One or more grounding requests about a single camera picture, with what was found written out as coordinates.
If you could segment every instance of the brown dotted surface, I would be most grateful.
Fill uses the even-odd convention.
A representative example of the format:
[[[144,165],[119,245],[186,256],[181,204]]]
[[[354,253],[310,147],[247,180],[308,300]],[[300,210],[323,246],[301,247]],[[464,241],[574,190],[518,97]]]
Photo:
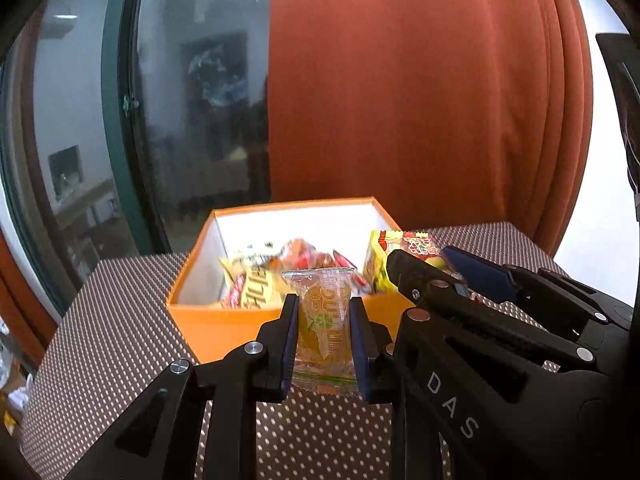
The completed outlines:
[[[498,264],[562,272],[505,222],[429,231],[441,246],[457,245]],[[22,452],[43,480],[62,480],[171,361],[194,361],[164,307],[185,257],[103,261],[76,297],[40,366],[24,418]],[[512,304],[484,303],[535,323]],[[210,403],[200,435],[197,478],[209,417]],[[388,478],[389,406],[292,387],[283,404],[260,404],[256,417],[259,478]]]

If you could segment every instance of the yellow candy package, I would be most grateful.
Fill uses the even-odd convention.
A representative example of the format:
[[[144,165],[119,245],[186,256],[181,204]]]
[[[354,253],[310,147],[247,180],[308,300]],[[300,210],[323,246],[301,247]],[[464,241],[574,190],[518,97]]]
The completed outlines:
[[[398,290],[386,275],[386,257],[396,249],[412,254],[447,274],[454,272],[429,233],[372,231],[362,273],[375,292]]]
[[[275,309],[282,308],[287,294],[293,292],[279,272],[257,264],[238,260],[230,263],[220,258],[225,269],[228,293],[215,304],[217,308]]]
[[[282,273],[300,297],[294,372],[354,379],[349,332],[352,273],[346,268]]]

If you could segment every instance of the orange curtain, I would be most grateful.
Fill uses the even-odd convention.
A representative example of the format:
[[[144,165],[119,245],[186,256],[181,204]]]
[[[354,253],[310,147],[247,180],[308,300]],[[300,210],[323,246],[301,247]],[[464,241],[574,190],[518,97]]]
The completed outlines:
[[[0,233],[0,317],[18,345],[37,365],[56,331],[56,322],[25,281]]]
[[[273,199],[403,228],[511,221],[553,254],[591,131],[577,0],[272,0]]]

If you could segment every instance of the blue gripper pad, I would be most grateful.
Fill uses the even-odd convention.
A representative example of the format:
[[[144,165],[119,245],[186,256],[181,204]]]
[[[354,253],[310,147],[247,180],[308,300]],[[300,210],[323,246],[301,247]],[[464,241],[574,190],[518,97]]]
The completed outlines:
[[[298,346],[298,308],[300,304],[299,298],[295,297],[294,299],[290,294],[287,294],[285,302],[287,301],[292,304],[291,317],[289,321],[289,331],[287,332],[287,342],[285,343],[284,352],[282,353],[282,382],[280,383],[282,397],[285,399],[291,386],[293,365],[296,360],[296,347]]]
[[[369,400],[374,363],[379,352],[362,298],[351,298],[349,302],[349,327],[358,391],[364,400]]]
[[[444,247],[442,253],[478,294],[495,303],[516,302],[518,288],[507,269],[454,246]]]

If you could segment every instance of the snack package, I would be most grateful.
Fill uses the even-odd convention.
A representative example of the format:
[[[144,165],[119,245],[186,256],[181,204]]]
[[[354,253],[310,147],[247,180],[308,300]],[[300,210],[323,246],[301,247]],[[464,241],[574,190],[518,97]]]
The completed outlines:
[[[355,378],[348,316],[352,273],[345,268],[283,273],[300,297],[294,372]]]
[[[375,292],[398,290],[386,275],[386,257],[396,249],[411,253],[447,274],[454,272],[444,256],[440,254],[440,249],[430,234],[408,231],[372,231],[363,275]]]
[[[313,245],[304,241],[302,238],[290,240],[282,248],[279,256],[282,270],[301,270],[301,269],[327,269],[330,267],[338,267],[334,258],[327,253],[321,253],[316,250]],[[275,262],[271,262],[271,268],[274,268]]]
[[[232,266],[257,265],[269,267],[270,261],[278,258],[280,251],[273,248],[272,242],[253,243],[236,251],[229,259]]]
[[[354,294],[356,296],[371,294],[371,286],[369,285],[369,283],[367,283],[367,280],[364,279],[364,276],[358,272],[357,267],[335,249],[334,260],[338,264],[338,267],[349,267],[351,270],[353,270],[353,274],[351,275],[351,282],[353,284]]]
[[[229,262],[220,258],[225,269],[228,293],[214,304],[215,308],[282,308],[287,294],[294,290],[280,275],[257,264]]]

